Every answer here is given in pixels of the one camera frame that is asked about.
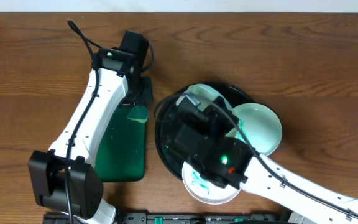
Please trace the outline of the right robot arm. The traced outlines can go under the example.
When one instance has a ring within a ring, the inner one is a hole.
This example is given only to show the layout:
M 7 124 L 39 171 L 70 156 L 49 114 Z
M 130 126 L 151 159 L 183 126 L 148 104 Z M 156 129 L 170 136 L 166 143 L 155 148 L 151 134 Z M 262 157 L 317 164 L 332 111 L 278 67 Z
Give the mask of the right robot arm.
M 278 116 L 258 103 L 181 97 L 165 147 L 183 160 L 181 176 L 200 202 L 219 205 L 239 192 L 259 195 L 314 223 L 358 223 L 358 199 L 326 189 L 269 157 L 280 144 Z

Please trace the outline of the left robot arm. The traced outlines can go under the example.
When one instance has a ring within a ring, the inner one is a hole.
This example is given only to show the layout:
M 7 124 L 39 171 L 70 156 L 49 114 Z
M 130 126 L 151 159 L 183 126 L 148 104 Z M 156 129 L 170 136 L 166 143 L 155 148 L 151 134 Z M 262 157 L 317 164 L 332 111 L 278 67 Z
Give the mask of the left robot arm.
M 32 153 L 35 202 L 63 213 L 64 223 L 116 223 L 116 208 L 103 199 L 104 184 L 144 177 L 147 104 L 153 99 L 144 60 L 152 51 L 100 49 L 67 126 L 47 151 Z

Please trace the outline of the dark green sponge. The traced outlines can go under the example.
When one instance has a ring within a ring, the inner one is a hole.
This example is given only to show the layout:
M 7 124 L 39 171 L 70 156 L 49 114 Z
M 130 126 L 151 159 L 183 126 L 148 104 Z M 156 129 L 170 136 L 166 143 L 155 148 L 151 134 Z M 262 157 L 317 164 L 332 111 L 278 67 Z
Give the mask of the dark green sponge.
M 127 119 L 138 123 L 146 123 L 149 118 L 149 112 L 146 106 L 136 105 L 129 111 Z

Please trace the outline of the light green plate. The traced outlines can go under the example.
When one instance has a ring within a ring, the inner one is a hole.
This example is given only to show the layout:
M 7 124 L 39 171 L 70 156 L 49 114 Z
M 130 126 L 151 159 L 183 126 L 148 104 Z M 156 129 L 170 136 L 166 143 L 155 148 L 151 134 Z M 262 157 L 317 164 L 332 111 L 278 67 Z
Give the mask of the light green plate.
M 214 101 L 217 97 L 221 97 L 224 100 L 224 104 L 226 105 L 226 108 L 230 111 L 233 110 L 233 107 L 230 105 L 230 103 L 227 101 L 225 97 L 220 94 L 217 90 L 215 90 L 213 87 L 206 85 L 206 84 L 194 84 L 188 87 L 187 91 L 185 93 L 192 93 L 198 96 L 203 96 L 205 98 L 208 98 L 211 101 Z
M 253 148 L 269 156 L 282 140 L 282 124 L 278 116 L 267 106 L 244 103 L 233 109 L 239 118 L 238 127 L 244 132 Z

